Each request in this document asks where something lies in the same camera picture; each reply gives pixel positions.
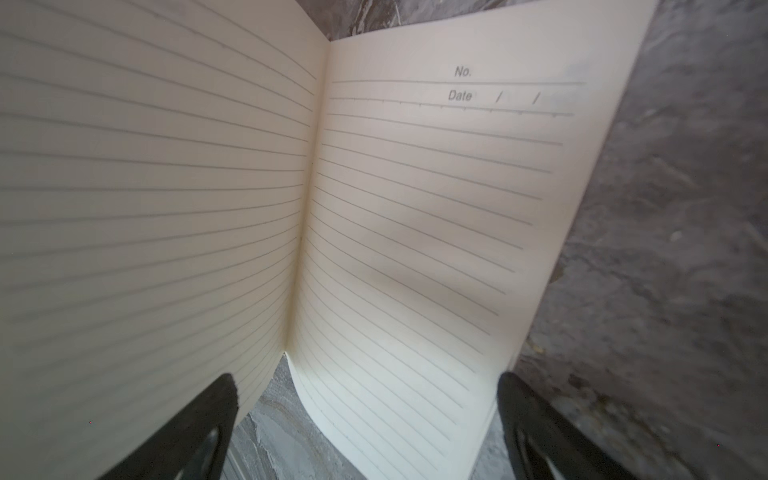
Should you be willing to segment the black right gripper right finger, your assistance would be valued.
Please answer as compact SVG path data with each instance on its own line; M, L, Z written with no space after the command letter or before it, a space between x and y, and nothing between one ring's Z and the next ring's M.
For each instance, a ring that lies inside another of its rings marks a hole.
M633 479L513 372L500 375L497 405L517 479Z

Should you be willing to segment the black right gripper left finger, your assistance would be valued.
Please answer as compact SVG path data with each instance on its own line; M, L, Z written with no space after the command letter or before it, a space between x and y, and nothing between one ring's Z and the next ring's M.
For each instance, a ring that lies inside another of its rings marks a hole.
M218 479L238 409L235 380L225 373L102 477Z

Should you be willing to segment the cream lined notebook with holes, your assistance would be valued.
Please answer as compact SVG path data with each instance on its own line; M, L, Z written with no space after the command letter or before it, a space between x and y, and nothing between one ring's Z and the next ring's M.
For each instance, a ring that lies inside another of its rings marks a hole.
M656 10L331 41L292 1L1 5L1 475L97 479L286 359L370 479L467 479Z

